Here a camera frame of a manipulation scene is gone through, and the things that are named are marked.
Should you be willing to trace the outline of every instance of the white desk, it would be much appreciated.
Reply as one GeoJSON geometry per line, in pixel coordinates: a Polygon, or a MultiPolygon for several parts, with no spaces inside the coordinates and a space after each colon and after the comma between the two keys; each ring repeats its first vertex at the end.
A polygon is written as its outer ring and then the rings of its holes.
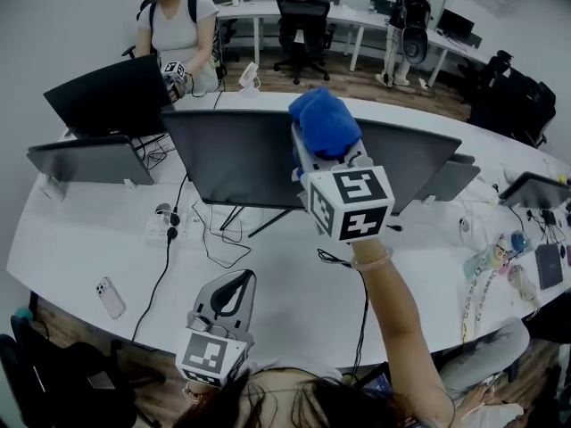
{"type": "MultiPolygon", "coordinates": [[[[253,20],[253,42],[254,42],[254,60],[260,64],[260,49],[263,46],[263,33],[261,33],[260,20],[264,17],[279,16],[279,9],[276,2],[244,2],[239,6],[222,6],[219,5],[220,19],[252,19],[253,20]]],[[[355,71],[357,59],[359,58],[360,44],[363,39],[365,29],[387,30],[388,16],[384,14],[371,14],[365,11],[354,10],[351,7],[342,4],[333,6],[329,11],[327,20],[336,22],[343,25],[350,25],[359,27],[353,48],[351,58],[350,71],[355,71]]],[[[428,80],[428,85],[432,87],[440,69],[444,64],[448,52],[456,53],[467,57],[470,60],[487,63],[492,56],[483,51],[479,51],[472,46],[464,45],[459,42],[451,42],[450,39],[439,35],[434,30],[428,30],[428,43],[442,49],[438,63],[433,70],[433,73],[428,80]]],[[[347,37],[345,46],[345,53],[349,52],[351,44],[352,33],[350,32],[347,37]]]]}
{"type": "MultiPolygon", "coordinates": [[[[217,109],[284,110],[297,94],[264,93],[244,99],[225,93],[217,109]]],[[[209,109],[218,94],[201,100],[186,97],[178,109],[209,109]]],[[[503,136],[453,119],[382,103],[344,99],[356,118],[423,128],[463,140],[459,150],[476,156],[487,182],[500,182],[498,167],[503,162],[514,171],[540,174],[569,172],[569,167],[503,136]]],[[[149,246],[144,239],[146,220],[162,202],[173,203],[184,176],[173,152],[152,174],[158,184],[131,191],[121,185],[70,185],[63,203],[49,201],[36,187],[31,191],[14,236],[8,271],[40,296],[82,320],[118,336],[130,339],[145,310],[151,290],[161,273],[165,250],[149,246]],[[127,304],[126,312],[112,320],[95,293],[95,285],[108,276],[127,304]]],[[[464,194],[470,196],[470,188],[464,194]]],[[[196,198],[188,184],[183,190],[181,212],[189,211],[196,198]]],[[[500,232],[519,227],[505,208],[482,203],[451,202],[430,207],[413,202],[394,224],[404,231],[388,231],[384,241],[393,246],[394,260],[414,295],[423,331],[431,351],[461,343],[461,316],[468,294],[462,273],[463,262],[473,254],[459,242],[459,219],[466,207],[474,208],[476,232],[473,244],[483,245],[485,228],[490,239],[500,232]]],[[[215,207],[214,223],[220,225],[229,207],[215,207]]],[[[244,210],[246,227],[255,227],[276,215],[276,211],[244,210]]],[[[563,218],[560,210],[558,218],[563,218]]],[[[532,237],[541,233],[535,223],[525,223],[532,237]]],[[[202,229],[194,231],[199,235],[202,229]]],[[[363,307],[363,288],[358,275],[344,267],[319,262],[321,247],[348,258],[349,248],[318,236],[313,221],[302,212],[286,218],[248,240],[252,253],[236,268],[251,268],[258,287],[251,323],[256,345],[251,357],[306,355],[331,366],[350,366],[354,360],[363,307]]],[[[218,257],[234,259],[241,253],[216,238],[209,238],[209,250],[218,257]]],[[[538,284],[534,255],[522,259],[530,279],[538,284]]],[[[141,324],[137,341],[172,352],[175,338],[186,322],[198,291],[226,271],[206,259],[202,243],[194,249],[171,247],[171,267],[156,293],[153,308],[141,324]]],[[[540,292],[543,303],[571,285],[571,271],[565,281],[540,292]]],[[[479,334],[501,327],[509,317],[531,311],[503,277],[497,277],[488,294],[479,334]]],[[[362,364],[386,359],[377,322],[369,312],[362,364]]]]}

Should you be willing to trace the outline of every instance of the person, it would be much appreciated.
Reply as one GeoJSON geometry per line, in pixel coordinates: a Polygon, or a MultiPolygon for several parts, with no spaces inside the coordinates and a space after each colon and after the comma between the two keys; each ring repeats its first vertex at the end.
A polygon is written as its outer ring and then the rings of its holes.
{"type": "Polygon", "coordinates": [[[393,75],[394,63],[402,43],[402,29],[404,29],[404,21],[401,19],[399,6],[396,5],[393,9],[393,14],[391,14],[391,19],[389,19],[388,31],[386,32],[385,67],[380,75],[375,75],[375,79],[378,82],[389,87],[392,87],[393,84],[396,86],[408,86],[410,83],[407,80],[410,64],[404,57],[396,74],[393,75]]]}
{"type": "Polygon", "coordinates": [[[186,396],[193,406],[174,428],[463,426],[462,419],[484,396],[472,386],[523,353],[526,341],[519,325],[511,326],[511,333],[498,333],[502,341],[495,346],[490,341],[480,348],[485,352],[481,366],[478,352],[471,351],[445,367],[443,380],[426,346],[417,305],[389,252],[378,239],[353,243],[352,249],[354,261],[369,266],[361,273],[383,336],[393,394],[343,384],[336,369],[308,359],[246,361],[219,391],[188,382],[186,396]],[[462,401],[456,407],[458,396],[462,401]]]}
{"type": "Polygon", "coordinates": [[[218,8],[212,0],[196,1],[196,23],[188,11],[188,0],[156,0],[151,29],[151,5],[138,21],[136,57],[148,55],[151,45],[161,64],[181,62],[187,74],[186,92],[214,92],[219,81],[212,59],[212,44],[218,8]]]}

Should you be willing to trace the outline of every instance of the hand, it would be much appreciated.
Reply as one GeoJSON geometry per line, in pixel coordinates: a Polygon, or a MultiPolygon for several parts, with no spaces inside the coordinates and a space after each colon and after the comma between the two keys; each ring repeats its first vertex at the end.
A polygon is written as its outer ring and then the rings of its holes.
{"type": "Polygon", "coordinates": [[[458,407],[456,411],[456,418],[461,420],[467,414],[478,409],[492,399],[493,394],[489,391],[490,387],[488,385],[480,384],[474,389],[468,392],[462,404],[458,407]]]}

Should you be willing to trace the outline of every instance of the monitor stand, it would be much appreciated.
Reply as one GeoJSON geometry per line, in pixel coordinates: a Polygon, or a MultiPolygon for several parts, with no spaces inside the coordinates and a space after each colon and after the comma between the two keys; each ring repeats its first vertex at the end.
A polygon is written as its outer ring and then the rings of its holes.
{"type": "Polygon", "coordinates": [[[252,238],[253,236],[257,235],[259,232],[262,232],[263,230],[265,230],[266,228],[268,228],[270,225],[275,224],[276,222],[278,222],[281,218],[284,218],[285,216],[287,216],[290,212],[292,212],[294,210],[284,210],[282,211],[280,214],[278,214],[277,216],[275,216],[273,219],[269,220],[268,222],[266,222],[264,225],[256,228],[254,231],[252,231],[248,237],[252,238]]]}
{"type": "MultiPolygon", "coordinates": [[[[224,223],[220,226],[220,231],[223,232],[226,228],[228,228],[228,226],[234,221],[235,218],[237,218],[239,216],[239,214],[244,210],[245,206],[241,206],[238,209],[238,206],[235,206],[232,211],[230,212],[230,214],[228,214],[228,217],[226,218],[226,220],[224,221],[224,223]]],[[[277,216],[275,216],[273,219],[269,220],[268,222],[266,222],[265,224],[263,224],[262,226],[259,226],[258,228],[256,228],[254,231],[252,231],[249,235],[248,238],[252,238],[253,236],[257,235],[259,232],[265,230],[266,228],[268,228],[269,226],[275,224],[276,222],[278,222],[281,218],[284,218],[285,216],[287,216],[290,212],[292,212],[294,210],[284,210],[282,211],[280,214],[278,214],[277,216]]]]}

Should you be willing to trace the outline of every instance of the sneaker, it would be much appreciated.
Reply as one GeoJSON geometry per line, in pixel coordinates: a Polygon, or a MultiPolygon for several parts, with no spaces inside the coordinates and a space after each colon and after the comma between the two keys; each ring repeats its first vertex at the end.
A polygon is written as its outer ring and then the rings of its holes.
{"type": "Polygon", "coordinates": [[[394,79],[394,84],[396,86],[408,86],[410,81],[406,78],[399,78],[398,76],[394,79]]]}
{"type": "Polygon", "coordinates": [[[390,76],[389,76],[389,83],[388,84],[385,83],[385,75],[380,75],[377,73],[375,75],[375,79],[378,82],[380,82],[383,86],[387,86],[389,88],[391,88],[393,86],[393,78],[391,78],[390,76]]]}

